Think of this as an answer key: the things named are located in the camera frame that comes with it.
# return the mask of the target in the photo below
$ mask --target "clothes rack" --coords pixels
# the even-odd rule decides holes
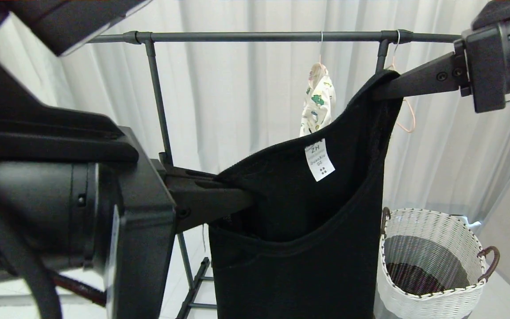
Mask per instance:
[[[166,125],[162,91],[158,77],[156,64],[155,42],[379,42],[377,51],[377,63],[375,71],[384,69],[385,59],[389,49],[389,43],[405,44],[410,42],[431,43],[454,43],[460,35],[448,34],[421,34],[409,30],[389,31],[336,31],[336,32],[140,32],[129,31],[124,34],[101,35],[93,38],[89,43],[129,43],[144,44],[147,52],[153,90],[155,94],[158,120],[162,134],[164,152],[160,153],[160,160],[173,165],[172,151]],[[189,291],[176,319],[186,319],[192,308],[217,309],[214,304],[196,303],[194,299],[198,294],[202,281],[213,281],[213,277],[207,277],[206,271],[210,260],[206,257],[202,261],[195,277],[192,277],[190,260],[186,250],[184,234],[177,234],[182,261],[188,281]]]

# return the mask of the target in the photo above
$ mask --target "hanging shirt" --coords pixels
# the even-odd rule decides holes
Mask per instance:
[[[215,180],[255,205],[210,223],[219,319],[370,319],[384,162],[402,99],[375,74],[330,125],[263,149]]]
[[[309,135],[332,122],[336,107],[336,91],[328,69],[316,63],[310,69],[308,88],[304,97],[304,109],[300,123],[300,136]]]

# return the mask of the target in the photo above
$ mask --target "brown handle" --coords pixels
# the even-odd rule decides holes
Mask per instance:
[[[493,272],[497,268],[497,265],[499,264],[501,254],[499,253],[499,249],[497,249],[497,247],[495,246],[489,246],[488,248],[483,249],[481,252],[477,254],[477,257],[487,257],[487,255],[490,252],[493,252],[493,261],[491,262],[489,269],[485,272],[485,274],[481,275],[481,277],[479,277],[477,281],[481,281],[483,278],[489,281],[489,277],[493,274]]]
[[[384,207],[381,217],[381,235],[385,235],[385,223],[387,222],[387,217],[391,219],[391,210],[388,207]]]

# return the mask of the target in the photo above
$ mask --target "curtain fold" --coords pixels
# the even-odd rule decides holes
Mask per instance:
[[[485,0],[154,0],[107,31],[379,31],[459,34]],[[338,115],[375,70],[378,43],[156,43],[174,163],[220,172],[297,137],[309,68],[321,54]],[[451,44],[399,45],[403,73]],[[389,48],[386,66],[393,58]],[[162,137],[144,45],[87,44],[57,59],[14,16],[0,28],[0,61],[49,105],[105,113],[132,127],[151,158]],[[384,201],[483,220],[510,177],[510,107],[476,115],[458,92],[411,97],[417,129],[396,127]],[[411,126],[406,104],[398,121]]]

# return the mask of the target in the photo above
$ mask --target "laundry basket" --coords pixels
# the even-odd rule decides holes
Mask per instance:
[[[486,271],[485,256],[494,252]],[[383,209],[375,319],[464,319],[499,261],[459,219],[433,210]]]

